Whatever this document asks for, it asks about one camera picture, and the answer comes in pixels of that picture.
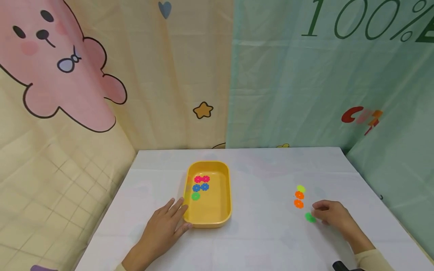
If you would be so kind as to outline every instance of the pink cartoon bear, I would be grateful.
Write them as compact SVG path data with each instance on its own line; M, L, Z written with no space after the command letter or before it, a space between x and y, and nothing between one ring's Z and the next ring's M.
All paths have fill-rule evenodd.
M102 71L106 61L63 0L1 1L0 67L25 86L32 115L51 118L60 109L89 130L110 130L116 118L104 99L123 104L127 92Z

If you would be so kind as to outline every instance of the bear eye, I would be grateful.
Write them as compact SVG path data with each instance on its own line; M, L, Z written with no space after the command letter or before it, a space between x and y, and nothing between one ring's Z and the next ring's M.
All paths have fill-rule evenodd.
M41 16L42 16L42 18L44 18L45 21L47 21L49 23L54 22L54 18L51 15L51 13L46 11L46 10L41 10Z
M17 26L13 26L12 29L18 37L20 37L22 39L26 38L26 34L24 33L24 31L21 28L19 28Z

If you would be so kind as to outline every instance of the bear cheek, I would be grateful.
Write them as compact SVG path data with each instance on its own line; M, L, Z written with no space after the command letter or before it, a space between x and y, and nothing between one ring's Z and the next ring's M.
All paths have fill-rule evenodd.
M32 56L39 50L38 44L34 41L23 42L21 44L21 51L24 55Z
M60 35L67 35L68 34L68 32L66 31L66 28L62 22L56 24L56 32Z

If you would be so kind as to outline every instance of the left hand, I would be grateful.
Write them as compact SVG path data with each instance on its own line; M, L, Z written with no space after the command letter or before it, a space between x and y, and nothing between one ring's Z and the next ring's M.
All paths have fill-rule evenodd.
M191 223L184 223L176 229L188 205L181 207L184 198L180 198L173 205L174 202L175 199L172 198L166 205L156 210L149 219L140 240L122 261L126 271L144 271L193 227Z

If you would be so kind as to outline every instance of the fabric backdrop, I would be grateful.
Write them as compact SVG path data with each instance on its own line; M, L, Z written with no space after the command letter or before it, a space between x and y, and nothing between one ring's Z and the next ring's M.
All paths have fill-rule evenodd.
M0 269L73 269L137 150L226 142L341 147L434 256L433 7L2 0Z
M137 150L224 146L232 10L0 2L1 270L71 270Z
M226 137L229 148L341 147L432 257L433 7L235 0Z

